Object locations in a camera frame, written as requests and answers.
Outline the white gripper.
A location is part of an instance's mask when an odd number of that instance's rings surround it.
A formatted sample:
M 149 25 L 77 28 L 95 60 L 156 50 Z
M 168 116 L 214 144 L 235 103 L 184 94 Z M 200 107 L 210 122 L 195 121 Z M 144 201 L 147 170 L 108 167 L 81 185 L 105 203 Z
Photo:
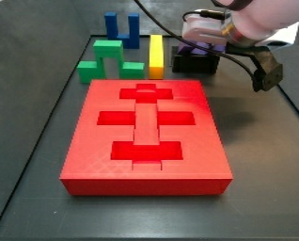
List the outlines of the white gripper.
M 222 21 L 204 18 L 199 14 L 187 15 L 182 27 L 182 38 L 188 41 L 226 45 Z

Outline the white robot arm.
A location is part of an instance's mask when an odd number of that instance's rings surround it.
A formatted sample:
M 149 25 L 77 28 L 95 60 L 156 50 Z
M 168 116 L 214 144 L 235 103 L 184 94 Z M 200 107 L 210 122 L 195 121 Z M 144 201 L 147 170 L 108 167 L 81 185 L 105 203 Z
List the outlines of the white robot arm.
M 199 9 L 184 17 L 182 37 L 195 42 L 247 48 L 292 44 L 299 0 L 211 0 L 224 11 Z

